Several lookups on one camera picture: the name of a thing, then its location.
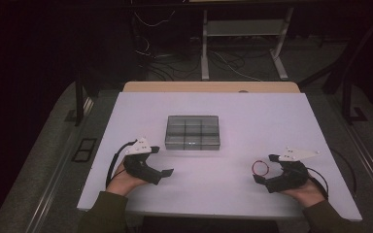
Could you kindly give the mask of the wooden table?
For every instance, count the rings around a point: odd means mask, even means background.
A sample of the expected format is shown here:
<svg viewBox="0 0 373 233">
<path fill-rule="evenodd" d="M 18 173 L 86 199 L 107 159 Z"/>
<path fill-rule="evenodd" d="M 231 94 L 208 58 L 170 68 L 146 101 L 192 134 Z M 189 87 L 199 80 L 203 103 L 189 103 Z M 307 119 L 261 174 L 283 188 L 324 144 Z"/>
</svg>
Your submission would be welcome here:
<svg viewBox="0 0 373 233">
<path fill-rule="evenodd" d="M 128 82 L 123 92 L 300 93 L 293 82 Z"/>
</svg>

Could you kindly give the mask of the black metal stand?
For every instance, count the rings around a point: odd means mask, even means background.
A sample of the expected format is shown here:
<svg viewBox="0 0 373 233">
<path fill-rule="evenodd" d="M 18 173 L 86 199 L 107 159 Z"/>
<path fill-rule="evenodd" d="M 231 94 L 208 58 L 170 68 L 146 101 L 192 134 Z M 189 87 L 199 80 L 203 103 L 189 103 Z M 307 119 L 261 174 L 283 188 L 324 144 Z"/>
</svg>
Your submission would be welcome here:
<svg viewBox="0 0 373 233">
<path fill-rule="evenodd" d="M 353 125 L 355 122 L 367 121 L 367 117 L 359 107 L 352 106 L 353 81 L 346 76 L 342 86 L 342 117 Z"/>
<path fill-rule="evenodd" d="M 75 72 L 75 109 L 70 110 L 65 118 L 66 122 L 73 122 L 79 126 L 85 116 L 85 105 L 89 97 L 85 94 L 83 78 L 80 70 Z"/>
</svg>

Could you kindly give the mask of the person's right hand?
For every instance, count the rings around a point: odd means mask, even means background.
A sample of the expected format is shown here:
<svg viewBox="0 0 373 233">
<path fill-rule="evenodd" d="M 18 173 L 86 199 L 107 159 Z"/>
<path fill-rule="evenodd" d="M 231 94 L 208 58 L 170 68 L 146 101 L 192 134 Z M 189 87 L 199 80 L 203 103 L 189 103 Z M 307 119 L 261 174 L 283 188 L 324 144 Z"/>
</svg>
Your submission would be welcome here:
<svg viewBox="0 0 373 233">
<path fill-rule="evenodd" d="M 320 189 L 311 180 L 298 188 L 281 191 L 281 194 L 293 198 L 304 208 L 312 207 L 325 200 Z"/>
</svg>

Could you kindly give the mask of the white board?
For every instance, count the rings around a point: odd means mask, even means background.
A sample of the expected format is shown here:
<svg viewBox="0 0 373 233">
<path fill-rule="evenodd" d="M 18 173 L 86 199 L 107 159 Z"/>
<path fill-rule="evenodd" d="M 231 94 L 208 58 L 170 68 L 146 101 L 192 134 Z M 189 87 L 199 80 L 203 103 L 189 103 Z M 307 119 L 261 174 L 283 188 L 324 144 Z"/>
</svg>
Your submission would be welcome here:
<svg viewBox="0 0 373 233">
<path fill-rule="evenodd" d="M 164 138 L 169 116 L 216 116 L 218 150 L 167 150 Z M 109 166 L 121 160 L 121 146 L 144 137 L 160 147 L 147 162 L 173 174 L 159 184 L 136 188 L 127 211 L 157 216 L 207 216 L 290 219 L 299 206 L 256 183 L 252 169 L 281 167 L 268 160 L 286 149 L 308 150 L 306 166 L 320 172 L 329 185 L 329 201 L 344 218 L 361 214 L 331 155 L 308 99 L 303 93 L 176 93 L 123 92 L 113 108 L 94 158 L 78 207 L 93 206 L 105 188 Z"/>
</svg>

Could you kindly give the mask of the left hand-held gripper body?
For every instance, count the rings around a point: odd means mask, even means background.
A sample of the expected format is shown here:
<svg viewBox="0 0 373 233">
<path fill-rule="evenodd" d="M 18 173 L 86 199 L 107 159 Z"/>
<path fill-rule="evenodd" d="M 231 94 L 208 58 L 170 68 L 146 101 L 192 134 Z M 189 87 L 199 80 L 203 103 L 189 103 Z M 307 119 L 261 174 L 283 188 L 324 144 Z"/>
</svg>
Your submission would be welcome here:
<svg viewBox="0 0 373 233">
<path fill-rule="evenodd" d="M 158 185 L 161 172 L 147 164 L 147 159 L 151 154 L 152 149 L 147 139 L 145 137 L 138 139 L 125 151 L 124 168 L 132 177 Z"/>
</svg>

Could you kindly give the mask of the clear plastic compartment box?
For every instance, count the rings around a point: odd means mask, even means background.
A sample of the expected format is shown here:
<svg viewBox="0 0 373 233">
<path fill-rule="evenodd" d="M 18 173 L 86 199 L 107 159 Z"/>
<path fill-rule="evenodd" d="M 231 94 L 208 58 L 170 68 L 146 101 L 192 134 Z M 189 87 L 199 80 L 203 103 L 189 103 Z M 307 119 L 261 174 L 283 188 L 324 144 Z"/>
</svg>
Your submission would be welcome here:
<svg viewBox="0 0 373 233">
<path fill-rule="evenodd" d="M 168 150 L 219 150 L 219 117 L 169 116 L 165 147 Z"/>
</svg>

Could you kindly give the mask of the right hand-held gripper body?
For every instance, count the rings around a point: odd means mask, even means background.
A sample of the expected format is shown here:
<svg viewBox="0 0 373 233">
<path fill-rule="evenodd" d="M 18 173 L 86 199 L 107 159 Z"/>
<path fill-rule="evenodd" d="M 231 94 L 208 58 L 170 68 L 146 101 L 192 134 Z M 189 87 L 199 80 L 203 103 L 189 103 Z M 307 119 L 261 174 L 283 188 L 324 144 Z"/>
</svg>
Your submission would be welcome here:
<svg viewBox="0 0 373 233">
<path fill-rule="evenodd" d="M 301 160 L 318 156 L 319 152 L 287 147 L 283 153 L 277 155 L 280 156 L 280 161 L 276 163 L 281 165 L 282 174 L 266 180 L 265 186 L 270 193 L 298 188 L 305 184 L 309 175 Z"/>
</svg>

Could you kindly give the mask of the aluminium floor rail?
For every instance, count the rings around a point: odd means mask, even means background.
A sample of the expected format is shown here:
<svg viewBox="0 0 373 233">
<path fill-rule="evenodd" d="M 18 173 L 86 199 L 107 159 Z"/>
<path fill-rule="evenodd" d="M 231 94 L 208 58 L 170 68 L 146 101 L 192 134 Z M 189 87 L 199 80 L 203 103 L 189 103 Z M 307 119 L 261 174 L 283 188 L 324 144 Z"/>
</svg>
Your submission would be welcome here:
<svg viewBox="0 0 373 233">
<path fill-rule="evenodd" d="M 362 165 L 364 166 L 365 170 L 368 173 L 368 176 L 373 183 L 373 157 L 370 153 L 370 150 L 367 148 L 363 140 L 360 138 L 356 130 L 351 125 L 347 125 L 346 130 L 356 147 L 356 151 Z"/>
<path fill-rule="evenodd" d="M 63 176 L 65 175 L 66 167 L 71 159 L 71 153 L 73 152 L 80 134 L 85 127 L 86 119 L 92 110 L 92 106 L 93 100 L 90 97 L 86 97 L 82 107 L 83 115 L 81 117 L 81 122 L 78 125 L 72 126 L 72 130 L 65 141 L 62 151 L 60 152 L 60 158 L 58 159 L 51 178 L 39 200 L 38 207 L 27 225 L 26 233 L 39 233 L 41 231 L 48 212 L 51 209 L 53 199 L 61 185 Z"/>
</svg>

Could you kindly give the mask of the black floor socket frame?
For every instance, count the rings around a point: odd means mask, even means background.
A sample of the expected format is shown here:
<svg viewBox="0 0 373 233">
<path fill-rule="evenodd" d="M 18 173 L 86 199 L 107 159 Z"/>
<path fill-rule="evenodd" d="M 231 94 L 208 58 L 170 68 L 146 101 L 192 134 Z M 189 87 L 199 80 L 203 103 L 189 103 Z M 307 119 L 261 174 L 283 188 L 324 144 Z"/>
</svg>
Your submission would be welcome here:
<svg viewBox="0 0 373 233">
<path fill-rule="evenodd" d="M 88 162 L 95 148 L 96 138 L 83 138 L 75 151 L 73 162 Z"/>
</svg>

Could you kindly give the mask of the white metal desk frame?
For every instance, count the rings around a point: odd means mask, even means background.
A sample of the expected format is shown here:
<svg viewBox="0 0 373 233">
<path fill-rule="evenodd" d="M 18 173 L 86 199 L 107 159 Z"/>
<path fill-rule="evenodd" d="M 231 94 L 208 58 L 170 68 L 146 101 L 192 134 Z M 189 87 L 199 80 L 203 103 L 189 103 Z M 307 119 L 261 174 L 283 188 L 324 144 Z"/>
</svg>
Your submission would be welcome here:
<svg viewBox="0 0 373 233">
<path fill-rule="evenodd" d="M 276 36 L 278 41 L 275 48 L 269 51 L 272 62 L 282 81 L 288 80 L 288 74 L 280 58 L 294 8 L 288 8 L 281 19 L 248 19 L 248 20 L 208 20 L 208 12 L 203 14 L 202 51 L 201 51 L 201 80 L 208 81 L 208 38 L 227 36 Z"/>
</svg>

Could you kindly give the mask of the person's left hand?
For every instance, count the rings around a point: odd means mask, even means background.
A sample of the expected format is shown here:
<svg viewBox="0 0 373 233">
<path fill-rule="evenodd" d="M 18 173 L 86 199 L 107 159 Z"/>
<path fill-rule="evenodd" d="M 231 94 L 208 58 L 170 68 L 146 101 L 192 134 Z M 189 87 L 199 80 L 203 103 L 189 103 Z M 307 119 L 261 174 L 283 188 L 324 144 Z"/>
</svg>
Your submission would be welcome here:
<svg viewBox="0 0 373 233">
<path fill-rule="evenodd" d="M 114 177 L 106 188 L 107 192 L 114 193 L 120 196 L 127 196 L 132 190 L 147 182 L 129 175 L 123 163 L 121 163 L 114 173 Z"/>
</svg>

